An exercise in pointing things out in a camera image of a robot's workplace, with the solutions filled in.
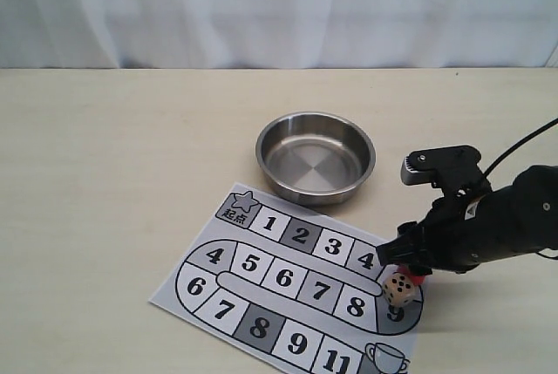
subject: white square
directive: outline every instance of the white square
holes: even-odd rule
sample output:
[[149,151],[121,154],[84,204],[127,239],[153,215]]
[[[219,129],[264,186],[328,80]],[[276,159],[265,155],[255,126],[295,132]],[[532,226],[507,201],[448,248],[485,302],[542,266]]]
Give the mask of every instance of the white square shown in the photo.
[[360,360],[364,354],[339,343],[335,339],[325,337],[317,354],[312,372],[316,374],[357,374]]
[[279,241],[289,221],[289,215],[279,213],[271,208],[262,207],[254,221],[252,221],[250,230],[254,230],[256,233],[273,241]]
[[194,312],[219,286],[215,275],[187,262],[176,277],[176,293],[182,307]]
[[238,243],[231,271],[242,278],[260,284],[273,256],[245,243]]
[[345,284],[333,316],[349,322],[359,329],[375,332],[376,300],[374,296]]
[[297,367],[309,371],[323,334],[287,320],[281,330],[281,335],[271,353]]
[[275,258],[269,272],[263,279],[262,286],[283,296],[295,298],[307,273],[307,269],[283,259]]
[[233,335],[236,326],[241,322],[247,308],[247,301],[229,293],[225,289],[218,289],[217,292],[195,312],[195,315],[217,330],[228,335]]
[[354,241],[352,237],[325,228],[322,230],[312,254],[343,266]]

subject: dice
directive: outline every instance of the dice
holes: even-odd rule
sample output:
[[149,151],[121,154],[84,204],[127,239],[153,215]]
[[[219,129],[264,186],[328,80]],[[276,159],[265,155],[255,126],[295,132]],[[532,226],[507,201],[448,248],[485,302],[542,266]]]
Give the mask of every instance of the dice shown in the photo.
[[401,308],[412,301],[417,290],[408,275],[395,272],[384,281],[382,291],[391,306]]

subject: bowl rim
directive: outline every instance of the bowl rim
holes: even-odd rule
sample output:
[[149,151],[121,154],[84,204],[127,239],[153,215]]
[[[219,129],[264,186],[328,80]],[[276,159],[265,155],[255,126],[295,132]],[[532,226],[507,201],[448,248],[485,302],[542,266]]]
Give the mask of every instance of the bowl rim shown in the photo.
[[[304,116],[304,115],[318,115],[318,116],[323,116],[323,117],[327,117],[329,119],[334,119],[337,121],[340,121],[341,123],[345,124],[346,126],[350,126],[352,127],[357,134],[359,135],[359,137],[364,141],[364,143],[366,144],[366,148],[368,150],[368,154],[370,156],[370,160],[368,162],[368,167],[366,167],[366,169],[364,170],[364,172],[360,175],[360,177],[354,181],[353,183],[351,183],[350,185],[343,187],[343,188],[339,188],[336,190],[331,190],[331,191],[309,191],[309,190],[304,190],[301,188],[297,188],[297,187],[293,187],[287,183],[285,183],[283,180],[279,179],[276,177],[276,175],[274,173],[272,173],[263,156],[262,156],[262,144],[263,141],[265,140],[266,135],[269,133],[269,130],[273,127],[275,127],[277,124],[279,124],[280,122],[284,121],[285,119],[292,119],[294,117],[300,117],[300,116]],[[260,134],[258,135],[257,141],[255,143],[255,156],[258,162],[258,165],[260,166],[261,170],[263,170],[263,172],[265,173],[265,175],[270,178],[275,184],[277,184],[279,187],[286,189],[288,191],[290,191],[291,193],[294,194],[299,194],[299,195],[305,195],[305,196],[309,196],[309,197],[316,197],[316,198],[327,198],[327,197],[331,197],[331,196],[336,196],[336,195],[340,195],[340,194],[345,194],[345,193],[349,193],[351,191],[354,191],[355,189],[357,189],[358,187],[360,187],[372,174],[372,171],[376,165],[376,149],[374,147],[374,144],[372,143],[371,138],[368,136],[368,134],[366,134],[364,132],[364,130],[362,128],[360,128],[359,126],[357,126],[357,124],[355,124],[353,121],[346,119],[344,117],[341,117],[339,115],[336,114],[332,114],[330,112],[322,112],[322,111],[300,111],[300,112],[291,112],[288,114],[284,114],[281,117],[277,117],[276,119],[270,121],[261,131]]]

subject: star icon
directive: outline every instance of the star icon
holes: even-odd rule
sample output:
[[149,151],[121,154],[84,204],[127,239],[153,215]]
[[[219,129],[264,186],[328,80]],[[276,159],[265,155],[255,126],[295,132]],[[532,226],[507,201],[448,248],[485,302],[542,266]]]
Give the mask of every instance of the star icon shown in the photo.
[[233,202],[232,208],[241,208],[244,213],[249,213],[253,206],[257,206],[258,201],[254,200],[252,197],[252,191],[247,191],[244,194],[233,194],[235,197],[235,202]]

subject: white backdrop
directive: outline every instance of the white backdrop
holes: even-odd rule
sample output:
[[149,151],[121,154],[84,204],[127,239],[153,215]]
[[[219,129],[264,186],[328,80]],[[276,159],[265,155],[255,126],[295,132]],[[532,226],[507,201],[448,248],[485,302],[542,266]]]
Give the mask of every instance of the white backdrop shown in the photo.
[[557,45],[558,0],[0,0],[0,67],[543,66]]

